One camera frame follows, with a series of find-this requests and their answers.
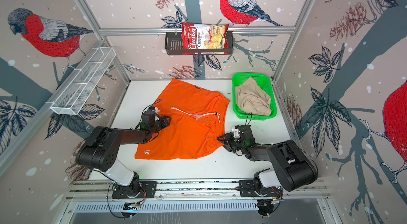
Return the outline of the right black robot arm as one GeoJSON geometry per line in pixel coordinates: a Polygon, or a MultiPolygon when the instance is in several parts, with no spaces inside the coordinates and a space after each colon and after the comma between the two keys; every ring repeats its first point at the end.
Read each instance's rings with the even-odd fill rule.
{"type": "Polygon", "coordinates": [[[230,153],[244,156],[252,162],[265,161],[272,168],[256,172],[251,180],[240,180],[241,197],[277,196],[312,184],[319,175],[314,160],[293,140],[276,144],[259,144],[251,126],[235,126],[230,133],[217,138],[230,153]]]}

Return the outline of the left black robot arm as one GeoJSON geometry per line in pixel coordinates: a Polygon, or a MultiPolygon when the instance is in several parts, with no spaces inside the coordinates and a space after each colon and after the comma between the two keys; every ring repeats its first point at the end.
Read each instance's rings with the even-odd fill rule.
{"type": "Polygon", "coordinates": [[[116,185],[114,191],[119,198],[138,196],[144,191],[139,176],[118,159],[119,148],[152,142],[170,123],[171,117],[161,117],[156,111],[148,109],[142,113],[141,122],[135,129],[98,126],[79,149],[75,162],[110,179],[116,185]]]}

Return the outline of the green plastic basket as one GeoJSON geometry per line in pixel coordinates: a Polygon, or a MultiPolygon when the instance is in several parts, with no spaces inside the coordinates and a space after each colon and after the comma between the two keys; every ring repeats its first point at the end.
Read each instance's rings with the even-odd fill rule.
{"type": "Polygon", "coordinates": [[[252,115],[252,119],[253,120],[267,120],[267,119],[274,118],[277,115],[277,106],[276,106],[276,102],[275,102],[271,79],[263,74],[258,74],[258,73],[237,73],[232,77],[233,111],[235,112],[236,116],[240,119],[245,119],[247,117],[248,114],[246,114],[240,108],[238,108],[237,104],[235,103],[235,87],[243,84],[250,77],[255,79],[258,86],[260,86],[260,88],[262,90],[264,90],[267,94],[269,94],[271,96],[271,110],[272,110],[272,113],[270,116],[252,115]]]}

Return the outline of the beige shorts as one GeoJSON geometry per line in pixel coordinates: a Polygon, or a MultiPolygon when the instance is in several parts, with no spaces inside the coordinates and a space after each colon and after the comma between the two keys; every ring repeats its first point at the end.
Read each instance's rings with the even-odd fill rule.
{"type": "Polygon", "coordinates": [[[271,96],[252,77],[235,87],[235,103],[246,114],[270,116],[272,113],[271,96]]]}

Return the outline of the black wall basket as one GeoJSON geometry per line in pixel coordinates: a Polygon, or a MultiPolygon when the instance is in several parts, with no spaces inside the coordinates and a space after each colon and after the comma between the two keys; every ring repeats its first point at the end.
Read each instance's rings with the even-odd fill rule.
{"type": "Polygon", "coordinates": [[[181,33],[166,32],[165,50],[170,56],[173,55],[230,55],[234,50],[233,33],[226,34],[229,47],[223,49],[184,49],[181,33]]]}

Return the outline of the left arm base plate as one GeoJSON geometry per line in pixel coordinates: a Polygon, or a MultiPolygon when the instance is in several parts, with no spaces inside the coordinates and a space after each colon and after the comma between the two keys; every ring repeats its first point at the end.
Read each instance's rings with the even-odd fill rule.
{"type": "Polygon", "coordinates": [[[129,186],[114,184],[112,189],[113,199],[152,199],[155,196],[157,182],[147,181],[131,182],[129,186]]]}

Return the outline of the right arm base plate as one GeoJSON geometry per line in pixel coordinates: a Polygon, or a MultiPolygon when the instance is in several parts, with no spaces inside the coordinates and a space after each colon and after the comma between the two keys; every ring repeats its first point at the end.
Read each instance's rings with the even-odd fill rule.
{"type": "Polygon", "coordinates": [[[240,192],[241,197],[277,197],[283,195],[282,187],[265,187],[258,179],[252,180],[239,180],[237,190],[240,192]]]}

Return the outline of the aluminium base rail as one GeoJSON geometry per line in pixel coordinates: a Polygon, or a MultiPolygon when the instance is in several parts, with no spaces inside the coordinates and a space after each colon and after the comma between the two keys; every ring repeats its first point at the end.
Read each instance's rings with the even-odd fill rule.
{"type": "MultiPolygon", "coordinates": [[[[238,179],[159,179],[155,196],[150,201],[174,200],[228,200],[240,199],[238,179]]],[[[103,201],[111,195],[112,182],[109,180],[88,180],[74,182],[65,196],[66,201],[103,201]]],[[[293,191],[282,188],[279,199],[329,199],[331,195],[323,180],[318,178],[312,184],[293,191]]]]}

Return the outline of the red cassava chips bag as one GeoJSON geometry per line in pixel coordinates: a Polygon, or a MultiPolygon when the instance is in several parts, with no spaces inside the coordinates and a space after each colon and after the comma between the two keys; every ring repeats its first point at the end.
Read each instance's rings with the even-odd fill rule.
{"type": "Polygon", "coordinates": [[[204,24],[191,24],[182,23],[182,44],[183,50],[195,49],[219,49],[221,52],[215,54],[230,54],[225,52],[229,50],[229,43],[226,35],[229,24],[226,25],[204,25],[204,24]]]}

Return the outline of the orange shorts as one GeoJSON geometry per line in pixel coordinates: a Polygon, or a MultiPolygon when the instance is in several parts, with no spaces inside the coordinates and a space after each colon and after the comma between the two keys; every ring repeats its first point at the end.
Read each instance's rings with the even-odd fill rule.
{"type": "Polygon", "coordinates": [[[136,159],[197,159],[221,147],[217,139],[225,133],[230,101],[220,92],[173,79],[158,100],[159,115],[170,117],[170,125],[139,145],[136,159]]]}

